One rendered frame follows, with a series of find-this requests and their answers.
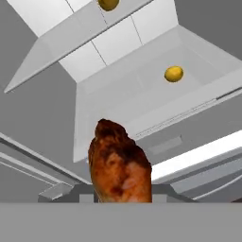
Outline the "grey cupboard front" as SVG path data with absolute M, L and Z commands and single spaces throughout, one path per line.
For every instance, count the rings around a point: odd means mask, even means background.
M 138 141 L 153 164 L 153 192 L 167 184 L 199 202 L 242 198 L 242 90 Z

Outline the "yellow lemon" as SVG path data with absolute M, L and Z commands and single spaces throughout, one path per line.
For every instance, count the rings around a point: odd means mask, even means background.
M 119 0 L 97 0 L 97 3 L 103 10 L 111 11 L 118 6 Z
M 170 66 L 164 72 L 164 78 L 168 82 L 178 82 L 183 77 L 183 69 L 180 66 Z

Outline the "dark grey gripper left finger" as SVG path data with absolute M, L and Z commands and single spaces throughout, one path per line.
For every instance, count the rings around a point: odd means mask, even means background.
M 95 201 L 95 191 L 92 185 L 79 183 L 71 186 L 60 182 L 42 191 L 38 202 L 80 203 Z

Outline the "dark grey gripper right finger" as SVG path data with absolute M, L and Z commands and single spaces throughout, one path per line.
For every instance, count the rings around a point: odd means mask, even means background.
M 153 184 L 152 195 L 165 195 L 181 202 L 194 202 L 193 199 L 178 194 L 170 184 Z

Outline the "white tupperware container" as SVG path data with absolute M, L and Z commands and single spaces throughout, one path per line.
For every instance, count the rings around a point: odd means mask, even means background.
M 164 78 L 170 66 L 183 69 L 180 81 Z M 189 109 L 175 109 L 175 101 L 241 68 L 242 60 L 188 29 L 168 30 L 77 85 L 74 161 L 87 157 L 99 119 L 119 123 L 129 136 L 141 139 Z

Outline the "brown chicken drumstick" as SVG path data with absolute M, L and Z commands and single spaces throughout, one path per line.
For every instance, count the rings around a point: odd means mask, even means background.
M 88 161 L 100 202 L 152 202 L 151 163 L 121 125 L 97 122 Z

